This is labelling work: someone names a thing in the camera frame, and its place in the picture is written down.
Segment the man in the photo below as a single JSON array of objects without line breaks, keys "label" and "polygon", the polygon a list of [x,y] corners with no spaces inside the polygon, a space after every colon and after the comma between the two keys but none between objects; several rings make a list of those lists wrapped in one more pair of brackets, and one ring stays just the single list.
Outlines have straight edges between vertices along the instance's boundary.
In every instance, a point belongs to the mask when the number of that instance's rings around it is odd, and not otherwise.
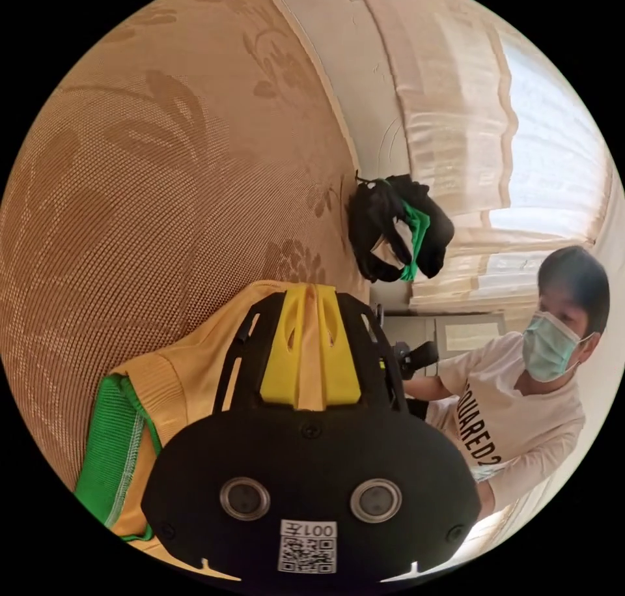
[{"label": "man", "polygon": [[605,330],[609,284],[579,246],[538,271],[538,309],[523,333],[439,364],[404,382],[409,408],[451,439],[482,500],[479,520],[515,502],[573,452],[585,423],[576,371]]}]

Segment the blue face mask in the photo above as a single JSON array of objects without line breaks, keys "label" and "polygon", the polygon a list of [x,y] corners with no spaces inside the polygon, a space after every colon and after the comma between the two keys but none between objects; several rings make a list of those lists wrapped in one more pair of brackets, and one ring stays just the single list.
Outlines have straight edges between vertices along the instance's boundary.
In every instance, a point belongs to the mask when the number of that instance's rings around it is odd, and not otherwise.
[{"label": "blue face mask", "polygon": [[529,376],[548,383],[573,370],[577,364],[567,368],[568,363],[584,340],[552,314],[537,311],[523,333],[523,360]]}]

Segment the black border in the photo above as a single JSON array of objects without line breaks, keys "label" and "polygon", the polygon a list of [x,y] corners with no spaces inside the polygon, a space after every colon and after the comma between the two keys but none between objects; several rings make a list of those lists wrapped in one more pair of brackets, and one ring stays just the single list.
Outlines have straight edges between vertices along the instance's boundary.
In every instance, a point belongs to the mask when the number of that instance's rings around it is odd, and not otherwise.
[{"label": "black border", "polygon": [[[53,88],[108,30],[153,0],[4,0],[4,177]],[[622,170],[621,0],[476,0],[532,40],[586,103]],[[104,533],[69,495],[3,390],[5,582],[24,588],[205,593]],[[619,575],[620,436],[617,395],[593,447],[564,489],[494,551],[420,586],[460,593],[553,586],[588,589]],[[414,581],[406,582],[409,587]]]}]

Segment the green strap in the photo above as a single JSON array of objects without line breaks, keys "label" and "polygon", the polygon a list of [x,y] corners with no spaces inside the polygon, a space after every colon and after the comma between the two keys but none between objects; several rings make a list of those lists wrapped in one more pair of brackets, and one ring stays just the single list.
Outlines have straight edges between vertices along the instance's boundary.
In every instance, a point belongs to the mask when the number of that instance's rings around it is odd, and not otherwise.
[{"label": "green strap", "polygon": [[412,206],[402,200],[404,212],[406,212],[406,224],[412,232],[412,261],[405,265],[400,279],[402,281],[414,281],[417,276],[417,256],[421,250],[421,244],[425,232],[430,226],[430,217],[419,210],[415,210]]}]

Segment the screw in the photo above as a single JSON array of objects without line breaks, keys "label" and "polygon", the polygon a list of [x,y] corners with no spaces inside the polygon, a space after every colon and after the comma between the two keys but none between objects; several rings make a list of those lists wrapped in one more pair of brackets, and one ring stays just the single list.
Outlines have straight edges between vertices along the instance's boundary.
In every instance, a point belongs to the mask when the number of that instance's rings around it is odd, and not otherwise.
[{"label": "screw", "polygon": [[161,524],[161,534],[165,539],[174,539],[176,530],[168,522],[163,522]]},{"label": "screw", "polygon": [[462,524],[457,524],[452,527],[447,534],[446,540],[448,542],[457,542],[464,534],[464,526]]},{"label": "screw", "polygon": [[301,428],[301,434],[307,440],[316,440],[321,435],[321,426],[314,422],[308,422]]}]

